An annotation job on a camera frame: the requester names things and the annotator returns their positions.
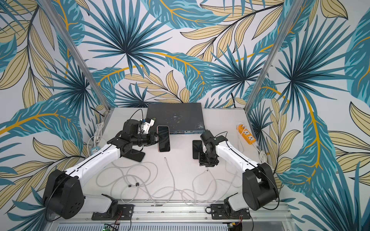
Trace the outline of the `phone with pink case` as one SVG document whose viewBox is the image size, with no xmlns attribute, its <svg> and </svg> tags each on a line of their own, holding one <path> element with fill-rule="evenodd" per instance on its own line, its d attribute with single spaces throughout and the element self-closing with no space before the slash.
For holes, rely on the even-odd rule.
<svg viewBox="0 0 370 231">
<path fill-rule="evenodd" d="M 170 130 L 168 126 L 157 126 L 157 133 L 159 136 L 158 147 L 159 152 L 169 152 L 170 147 Z"/>
</svg>

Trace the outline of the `phone with white case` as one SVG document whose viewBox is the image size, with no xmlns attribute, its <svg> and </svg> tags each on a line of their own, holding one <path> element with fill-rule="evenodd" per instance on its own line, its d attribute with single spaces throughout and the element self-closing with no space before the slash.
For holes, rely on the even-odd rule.
<svg viewBox="0 0 370 231">
<path fill-rule="evenodd" d="M 203 143 L 201 140 L 192 141 L 192 157 L 194 160 L 198 160 L 199 154 L 203 152 Z"/>
</svg>

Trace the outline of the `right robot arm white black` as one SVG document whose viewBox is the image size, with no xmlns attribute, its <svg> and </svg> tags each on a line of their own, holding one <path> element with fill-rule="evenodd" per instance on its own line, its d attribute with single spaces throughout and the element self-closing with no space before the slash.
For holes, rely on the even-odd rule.
<svg viewBox="0 0 370 231">
<path fill-rule="evenodd" d="M 206 130 L 200 135 L 204 146 L 198 154 L 200 166 L 214 167 L 219 158 L 232 164 L 242 179 L 241 193 L 236 193 L 224 200 L 231 211 L 251 209 L 254 211 L 279 199 L 278 188 L 272 169 L 267 163 L 258 163 L 246 157 L 223 136 L 214 136 Z"/>
</svg>

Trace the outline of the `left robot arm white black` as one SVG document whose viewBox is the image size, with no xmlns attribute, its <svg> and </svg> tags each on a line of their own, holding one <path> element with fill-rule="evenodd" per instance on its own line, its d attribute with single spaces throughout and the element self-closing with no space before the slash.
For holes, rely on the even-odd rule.
<svg viewBox="0 0 370 231">
<path fill-rule="evenodd" d="M 122 131 L 95 154 L 66 170 L 54 170 L 48 177 L 42 198 L 45 213 L 55 213 L 64 219 L 89 212 L 100 219 L 116 218 L 120 214 L 117 199 L 107 194 L 88 195 L 82 188 L 96 173 L 121 157 L 142 162 L 145 153 L 133 147 L 144 148 L 158 143 L 157 133 L 149 130 L 154 123 L 153 118 L 129 119 Z"/>
</svg>

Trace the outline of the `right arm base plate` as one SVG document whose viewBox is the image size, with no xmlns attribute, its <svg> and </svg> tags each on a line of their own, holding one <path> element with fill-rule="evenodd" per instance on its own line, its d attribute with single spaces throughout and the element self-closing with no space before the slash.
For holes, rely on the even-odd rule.
<svg viewBox="0 0 370 231">
<path fill-rule="evenodd" d="M 248 220 L 251 218 L 248 208 L 234 211 L 228 204 L 211 204 L 205 208 L 205 212 L 211 215 L 213 220 Z"/>
</svg>

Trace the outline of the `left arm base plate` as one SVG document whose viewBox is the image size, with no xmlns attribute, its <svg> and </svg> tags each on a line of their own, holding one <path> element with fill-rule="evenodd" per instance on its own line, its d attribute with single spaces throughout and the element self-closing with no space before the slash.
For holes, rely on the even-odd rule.
<svg viewBox="0 0 370 231">
<path fill-rule="evenodd" d="M 106 221 L 106 220 L 131 220 L 134 212 L 135 205 L 113 205 L 107 212 L 92 214 L 92 220 L 94 221 Z"/>
</svg>

